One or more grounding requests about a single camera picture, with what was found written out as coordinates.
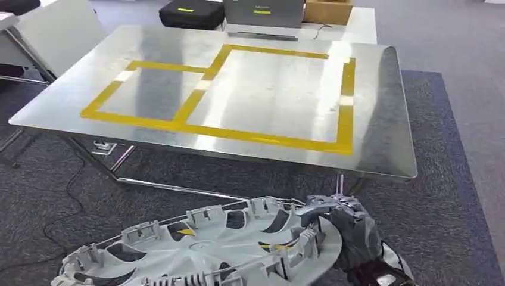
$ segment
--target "black cable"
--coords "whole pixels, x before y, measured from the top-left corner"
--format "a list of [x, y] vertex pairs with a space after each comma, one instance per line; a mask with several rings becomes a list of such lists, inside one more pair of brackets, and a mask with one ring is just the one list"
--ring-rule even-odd
[[349, 188], [349, 191], [347, 192], [346, 196], [350, 197], [350, 196], [358, 194], [362, 190], [361, 187], [363, 186], [364, 182], [365, 182], [365, 178], [359, 177], [356, 180], [356, 182], [354, 183], [354, 185], [352, 185], [351, 188]]
[[330, 26], [330, 25], [327, 25], [327, 24], [322, 24], [322, 25], [319, 27], [319, 29], [317, 30], [316, 36], [315, 36], [312, 40], [315, 40], [315, 39], [317, 39], [317, 37], [319, 37], [319, 31], [321, 31], [321, 29], [322, 29], [322, 28], [324, 28], [324, 27], [331, 28], [331, 26]]
[[70, 192], [70, 187], [75, 183], [75, 181], [77, 180], [77, 178], [79, 177], [79, 175], [82, 173], [82, 171], [86, 167], [86, 162], [84, 161], [84, 159], [82, 159], [79, 155], [77, 155], [77, 153], [75, 151], [74, 151], [74, 154], [81, 161], [81, 165], [80, 165], [79, 169], [72, 175], [72, 177], [68, 181], [67, 186], [65, 187], [65, 192], [67, 193], [67, 195], [72, 200], [74, 200], [75, 202], [77, 202], [77, 204], [79, 205], [79, 209], [78, 209], [78, 211], [76, 211], [74, 213], [67, 214], [67, 215], [65, 215], [63, 217], [59, 217], [57, 219], [54, 219], [52, 222], [47, 223], [44, 226], [43, 230], [42, 230], [42, 234], [44, 235], [44, 237], [46, 237], [47, 239], [51, 240], [54, 244], [56, 244], [57, 246], [59, 246], [59, 248], [63, 249], [63, 252], [60, 253], [60, 254], [58, 254], [58, 255], [56, 255], [56, 256], [54, 256], [54, 257], [52, 257], [52, 258], [47, 258], [47, 259], [43, 259], [43, 260], [39, 260], [39, 261], [35, 261], [35, 262], [19, 263], [19, 264], [13, 264], [13, 265], [6, 266], [6, 267], [0, 269], [0, 274], [3, 273], [3, 272], [5, 272], [5, 271], [7, 271], [7, 270], [9, 270], [9, 269], [43, 264], [43, 263], [50, 262], [50, 261], [53, 261], [55, 259], [58, 259], [60, 257], [63, 258], [66, 255], [68, 255], [68, 249], [66, 247], [64, 247], [63, 245], [61, 245], [54, 237], [50, 236], [47, 233], [47, 230], [48, 230], [48, 228], [50, 226], [52, 226], [53, 224], [55, 224], [55, 223], [57, 223], [57, 222], [59, 222], [61, 220], [68, 219], [69, 217], [72, 217], [72, 216], [78, 215], [79, 213], [85, 212], [83, 204], [79, 201], [79, 199], [76, 196], [74, 196]]

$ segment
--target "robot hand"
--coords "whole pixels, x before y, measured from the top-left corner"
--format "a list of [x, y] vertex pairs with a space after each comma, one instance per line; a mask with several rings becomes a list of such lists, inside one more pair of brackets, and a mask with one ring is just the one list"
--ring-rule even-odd
[[407, 263], [381, 240], [375, 220], [358, 199], [309, 196], [298, 215], [303, 226], [323, 216], [338, 228], [342, 251], [335, 266], [354, 285], [415, 285]]

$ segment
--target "white desk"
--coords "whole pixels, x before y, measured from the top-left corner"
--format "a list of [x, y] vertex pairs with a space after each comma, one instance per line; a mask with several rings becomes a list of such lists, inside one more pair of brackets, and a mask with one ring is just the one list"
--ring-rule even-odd
[[353, 43], [377, 44], [375, 27], [375, 9], [354, 7], [347, 26], [303, 23], [301, 28], [264, 27], [238, 24], [224, 24], [226, 32], [247, 32], [279, 36], [294, 36], [300, 39], [317, 39], [332, 41], [348, 41]]
[[[107, 36], [88, 0], [41, 0], [40, 7], [18, 18], [18, 36], [56, 77]], [[2, 33], [0, 63], [31, 66]]]

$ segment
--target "black bag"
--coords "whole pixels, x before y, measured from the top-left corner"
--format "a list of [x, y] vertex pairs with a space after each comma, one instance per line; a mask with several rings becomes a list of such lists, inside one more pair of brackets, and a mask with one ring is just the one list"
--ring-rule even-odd
[[225, 9], [222, 3], [206, 0], [173, 0], [160, 9], [165, 27], [214, 30], [223, 23]]
[[40, 0], [0, 0], [0, 11], [23, 15], [40, 6]]

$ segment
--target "yellow tape rectangle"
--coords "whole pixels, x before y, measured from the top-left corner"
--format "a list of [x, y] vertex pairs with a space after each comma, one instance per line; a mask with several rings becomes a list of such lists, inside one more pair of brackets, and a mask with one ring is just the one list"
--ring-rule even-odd
[[[211, 82], [217, 76], [219, 70], [224, 65], [229, 54], [233, 51], [265, 52], [269, 54], [287, 55], [295, 57], [308, 57], [327, 59], [327, 54], [317, 54], [312, 52], [288, 51], [282, 49], [261, 48], [255, 46], [223, 45], [219, 53], [209, 67], [191, 67], [180, 64], [150, 63], [144, 61], [132, 61], [127, 67], [127, 72], [135, 71], [137, 68], [174, 70], [179, 72], [202, 73], [202, 80]], [[353, 151], [353, 96], [354, 96], [354, 73], [356, 71], [356, 59], [351, 58], [344, 64], [342, 73], [341, 97], [338, 111], [338, 127], [335, 142], [312, 141], [307, 139], [290, 138], [285, 136], [268, 135], [255, 132], [244, 132], [238, 130], [214, 128], [209, 126], [189, 125], [186, 123], [191, 113], [201, 101], [206, 90], [195, 88], [188, 99], [181, 105], [175, 113], [173, 120], [149, 119], [135, 116], [125, 116], [98, 111], [103, 103], [123, 83], [122, 81], [112, 81], [84, 110], [81, 116], [87, 119], [101, 120], [111, 123], [119, 123], [144, 128], [159, 129], [168, 132], [183, 132], [199, 135], [207, 135], [219, 138], [249, 141], [261, 144], [279, 145], [283, 147], [300, 148], [305, 150], [315, 150], [340, 154], [352, 154]]]

